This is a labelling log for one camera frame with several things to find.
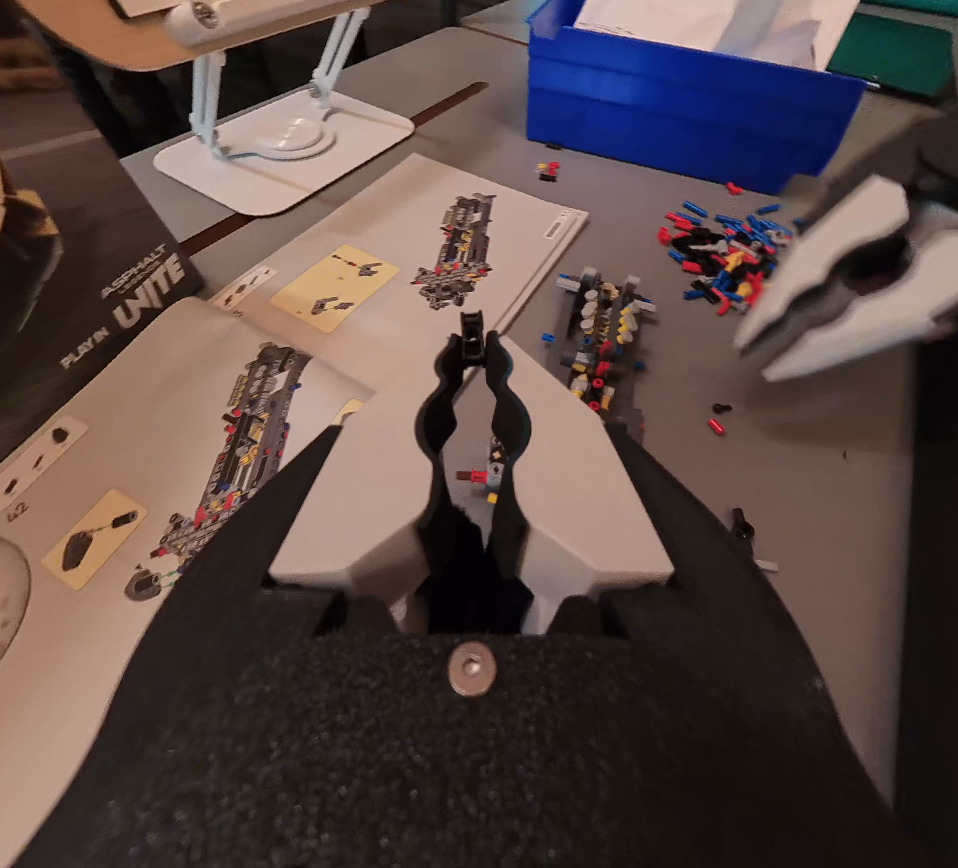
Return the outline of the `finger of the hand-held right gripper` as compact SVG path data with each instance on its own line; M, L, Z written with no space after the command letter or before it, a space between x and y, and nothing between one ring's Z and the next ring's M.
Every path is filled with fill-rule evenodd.
M879 176L864 180L789 247L770 285L739 326L735 349L740 354L752 349L802 294L827 282L841 259L894 235L907 219L901 184Z
M956 232L926 239L891 285L867 295L835 288L835 311L803 323L797 338L765 363L762 377L768 383L801 379L935 335L956 320L956 273Z

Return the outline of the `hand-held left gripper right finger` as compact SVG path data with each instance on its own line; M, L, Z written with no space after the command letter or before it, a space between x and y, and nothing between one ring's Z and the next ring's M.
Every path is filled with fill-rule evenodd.
M521 630L546 630L569 597L665 585L675 568L606 424L508 336L485 350L506 456L489 547L528 591Z

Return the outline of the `lego instruction booklet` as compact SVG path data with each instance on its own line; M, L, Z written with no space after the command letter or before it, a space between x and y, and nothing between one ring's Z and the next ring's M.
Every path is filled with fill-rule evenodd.
M188 298L2 463L2 696L115 685L213 532L344 404L437 352L458 305L431 309L444 221L485 223L466 306L510 323L589 219L425 156L407 157L257 266L229 308Z

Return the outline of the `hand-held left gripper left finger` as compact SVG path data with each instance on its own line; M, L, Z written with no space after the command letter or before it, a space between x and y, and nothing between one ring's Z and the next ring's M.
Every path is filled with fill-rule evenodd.
M443 450L457 428L459 335L346 417L268 574L282 586L385 603L402 628L430 574L421 520L449 495Z

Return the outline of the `blue plastic bin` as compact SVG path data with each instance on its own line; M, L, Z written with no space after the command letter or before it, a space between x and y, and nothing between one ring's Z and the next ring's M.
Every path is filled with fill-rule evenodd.
M817 177L867 84L577 29L585 0L528 18L528 139L777 195Z

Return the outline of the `lego set box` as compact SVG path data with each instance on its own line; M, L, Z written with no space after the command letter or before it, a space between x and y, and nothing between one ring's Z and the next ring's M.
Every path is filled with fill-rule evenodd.
M5 458L201 276L72 92L2 95Z

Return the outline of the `grey lego car chassis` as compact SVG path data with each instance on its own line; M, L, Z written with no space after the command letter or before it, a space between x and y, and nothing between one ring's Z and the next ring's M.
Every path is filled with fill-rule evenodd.
M586 267L561 274L557 323L542 336L543 366L606 427L643 441L645 418L635 401L645 364L639 357L643 323L656 311L640 293L640 279L618 281Z

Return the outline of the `white document stand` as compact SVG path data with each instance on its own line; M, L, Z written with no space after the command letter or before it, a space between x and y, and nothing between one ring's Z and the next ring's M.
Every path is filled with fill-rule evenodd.
M370 14L358 0L212 0L182 3L164 28L206 52L193 61L191 135L161 150L155 169L237 214L279 214L407 139L411 120L337 93L347 56ZM326 45L304 89L221 122L228 36L262 36L283 19L331 9Z

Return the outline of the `pile of small lego pieces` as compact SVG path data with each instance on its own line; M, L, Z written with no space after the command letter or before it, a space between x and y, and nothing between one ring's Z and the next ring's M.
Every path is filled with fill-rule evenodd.
M797 238L800 225L784 222L782 210L761 204L729 215L684 202L666 212L655 237L682 273L682 300L717 316L749 313Z

